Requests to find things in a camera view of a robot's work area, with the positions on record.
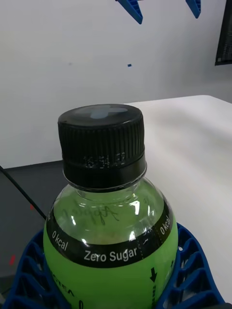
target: red mark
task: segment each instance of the red mark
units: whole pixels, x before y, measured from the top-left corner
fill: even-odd
[[[15,254],[12,255],[11,259],[10,259],[10,262],[9,262],[9,265],[12,266],[15,262]]]

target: black arrow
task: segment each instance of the black arrow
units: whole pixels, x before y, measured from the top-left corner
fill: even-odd
[[[154,269],[154,267],[153,267],[153,268],[151,268],[151,277],[150,277],[150,279],[151,279],[153,282],[155,282],[156,276],[157,276],[157,273],[155,272],[155,269]]]

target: blue plastic piece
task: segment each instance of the blue plastic piece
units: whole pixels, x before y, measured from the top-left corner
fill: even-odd
[[[143,15],[140,11],[138,0],[117,0],[124,9],[139,23],[143,21]]]
[[[116,0],[124,9],[139,23],[143,21],[143,15],[140,11],[138,0]],[[193,15],[198,18],[201,14],[201,0],[186,0]]]
[[[201,0],[186,0],[186,3],[193,12],[193,15],[198,18],[201,14]]]
[[[178,234],[174,271],[156,309],[197,309],[223,304],[198,241],[181,225]],[[43,231],[24,250],[3,309],[71,309],[46,264]]]

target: white wall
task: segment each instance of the white wall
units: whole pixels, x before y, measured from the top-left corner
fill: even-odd
[[[57,119],[77,106],[232,102],[232,66],[214,67],[225,2],[203,0],[196,20],[185,0],[144,0],[140,26],[115,0],[1,1],[0,164],[61,159]]]

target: black label band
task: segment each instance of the black label band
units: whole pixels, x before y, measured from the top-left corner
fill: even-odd
[[[98,268],[121,267],[136,263],[155,252],[168,238],[173,226],[173,212],[164,199],[163,212],[159,220],[146,232],[133,240],[96,245],[86,244],[66,234],[58,225],[54,210],[47,220],[48,237],[57,251],[74,263]]]

